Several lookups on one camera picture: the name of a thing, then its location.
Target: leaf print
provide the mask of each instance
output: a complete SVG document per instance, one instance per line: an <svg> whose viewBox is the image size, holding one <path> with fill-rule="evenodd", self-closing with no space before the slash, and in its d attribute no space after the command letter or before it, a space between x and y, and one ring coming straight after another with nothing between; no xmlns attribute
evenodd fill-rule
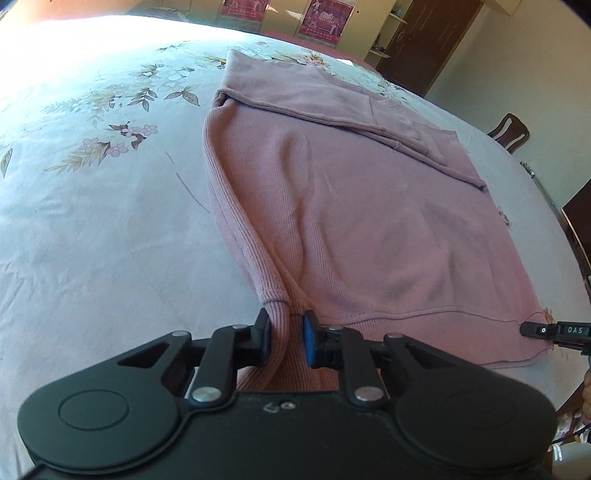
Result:
<svg viewBox="0 0 591 480"><path fill-rule="evenodd" d="M92 125L96 128L98 122L102 121L100 118L103 114L115 108L117 98L131 96L129 90L130 85L114 83L102 89L91 89L82 97L47 105L43 107L43 111L45 113L90 112L92 115L89 119L92 120Z"/></svg>
<svg viewBox="0 0 591 480"><path fill-rule="evenodd" d="M46 168L45 171L56 171L56 170L59 170L58 173L61 173L61 172L63 172L67 168L67 166L68 165L56 165L54 167Z"/></svg>
<svg viewBox="0 0 591 480"><path fill-rule="evenodd" d="M109 126L111 127L111 130L118 131L124 137L133 137L137 133L136 129L129 127L129 122L127 122L125 125L109 125Z"/></svg>
<svg viewBox="0 0 591 480"><path fill-rule="evenodd" d="M8 164L10 163L10 159L12 158L12 148L8 150L0 161L0 171L2 172L2 178L6 177L6 170L8 168Z"/></svg>
<svg viewBox="0 0 591 480"><path fill-rule="evenodd" d="M156 51L159 53L162 53L163 51L167 51L169 48L176 50L177 48L184 47L184 45L188 42L189 42L188 40L184 40L181 43L179 43L178 45L172 44L172 45L169 45L168 47L157 48Z"/></svg>
<svg viewBox="0 0 591 480"><path fill-rule="evenodd" d="M191 92L183 92L182 93L183 98L188 101L189 103L192 103L193 105L199 105L199 99L197 98L197 95L195 95L194 93Z"/></svg>
<svg viewBox="0 0 591 480"><path fill-rule="evenodd" d="M173 92L173 93L169 93L164 100L168 100L170 98L176 98L176 97L180 97L183 93L182 92Z"/></svg>
<svg viewBox="0 0 591 480"><path fill-rule="evenodd" d="M132 77L144 77L144 78L152 78L158 76L158 69L164 67L162 63L156 63L154 65L142 65L141 72L131 72L130 75Z"/></svg>
<svg viewBox="0 0 591 480"><path fill-rule="evenodd" d="M178 91L184 87L189 76L195 71L192 67L178 67L169 65L162 71L163 82L158 82L157 91Z"/></svg>
<svg viewBox="0 0 591 480"><path fill-rule="evenodd" d="M137 140L134 140L133 142L131 142L131 147L132 147L134 150L137 150L137 149L138 149L138 146L139 146L139 144L140 144L140 143L142 143L142 142L143 142L143 141L144 141L146 138L145 138L143 135L141 135L141 134L137 134L137 135L135 136L135 138L137 138Z"/></svg>
<svg viewBox="0 0 591 480"><path fill-rule="evenodd" d="M102 146L102 148L100 149L99 161L98 161L99 165L100 165L100 162L102 162L105 159L105 157L107 156L107 150L110 149L111 142L107 142L107 143L101 142L101 146Z"/></svg>
<svg viewBox="0 0 591 480"><path fill-rule="evenodd" d="M306 65L326 65L324 59L316 52L310 51L308 55L299 55Z"/></svg>
<svg viewBox="0 0 591 480"><path fill-rule="evenodd" d="M193 58L196 65L200 67L217 67L222 70L226 68L226 59L221 58L218 55L204 53L204 55L191 55L191 52L187 52L189 57Z"/></svg>
<svg viewBox="0 0 591 480"><path fill-rule="evenodd" d="M135 94L133 99L127 105L136 105L138 103L142 104L144 110L147 112L150 111L150 103L153 102L154 98L157 98L157 95L149 88L142 88L138 93Z"/></svg>

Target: metal rivet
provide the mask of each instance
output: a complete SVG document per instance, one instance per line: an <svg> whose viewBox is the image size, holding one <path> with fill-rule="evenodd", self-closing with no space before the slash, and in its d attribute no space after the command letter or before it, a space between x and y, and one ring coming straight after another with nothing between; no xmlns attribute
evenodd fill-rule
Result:
<svg viewBox="0 0 591 480"><path fill-rule="evenodd" d="M222 396L222 392L216 387L199 387L193 390L191 396L195 401L210 403L219 400Z"/></svg>
<svg viewBox="0 0 591 480"><path fill-rule="evenodd" d="M297 405L295 403L293 403L292 401L285 401L282 402L281 405L279 405L281 408L283 408L283 410L293 410L294 408L297 407Z"/></svg>
<svg viewBox="0 0 591 480"><path fill-rule="evenodd" d="M377 401L384 396L384 392L378 387L359 387L355 390L355 397L361 401Z"/></svg>

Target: floral bedsheet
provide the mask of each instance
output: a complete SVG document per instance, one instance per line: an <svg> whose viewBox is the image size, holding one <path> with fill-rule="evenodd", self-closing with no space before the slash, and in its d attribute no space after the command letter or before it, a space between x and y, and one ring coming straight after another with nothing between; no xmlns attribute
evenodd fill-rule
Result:
<svg viewBox="0 0 591 480"><path fill-rule="evenodd" d="M11 47L0 53L0 480L31 466L16 418L36 388L173 330L204 338L255 319L258 299L210 214L202 154L230 48L324 68L456 130L511 222L541 304L556 319L589 317L574 256L526 172L483 133L374 72L153 18L2 35ZM559 405L584 370L560 352L509 374Z"/></svg>

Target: wall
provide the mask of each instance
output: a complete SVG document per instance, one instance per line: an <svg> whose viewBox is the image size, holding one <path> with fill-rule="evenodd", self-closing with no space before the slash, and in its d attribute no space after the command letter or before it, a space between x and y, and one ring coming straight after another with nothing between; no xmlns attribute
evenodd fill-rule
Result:
<svg viewBox="0 0 591 480"><path fill-rule="evenodd" d="M2 19L2 28L45 20L98 17L124 14L141 0L18 0ZM148 0L150 5L162 5L162 0Z"/></svg>
<svg viewBox="0 0 591 480"><path fill-rule="evenodd" d="M513 15L521 0L484 0L485 5L503 14Z"/></svg>
<svg viewBox="0 0 591 480"><path fill-rule="evenodd" d="M483 8L427 100L488 132L507 112L528 127L514 156L557 206L591 178L591 30L560 0Z"/></svg>
<svg viewBox="0 0 591 480"><path fill-rule="evenodd" d="M357 0L337 50L363 60L394 3L395 0ZM124 14L138 4L189 10L196 22L214 24L222 0L19 0L2 25ZM271 0L261 33L294 35L308 4L309 0Z"/></svg>

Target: chair backrest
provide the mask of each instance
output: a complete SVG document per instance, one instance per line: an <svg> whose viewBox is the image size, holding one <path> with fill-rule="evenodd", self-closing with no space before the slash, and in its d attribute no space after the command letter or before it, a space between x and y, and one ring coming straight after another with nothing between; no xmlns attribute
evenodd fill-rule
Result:
<svg viewBox="0 0 591 480"><path fill-rule="evenodd" d="M513 153L527 142L530 131L515 115L508 113L499 126L490 132L488 136L503 145L509 153Z"/></svg>

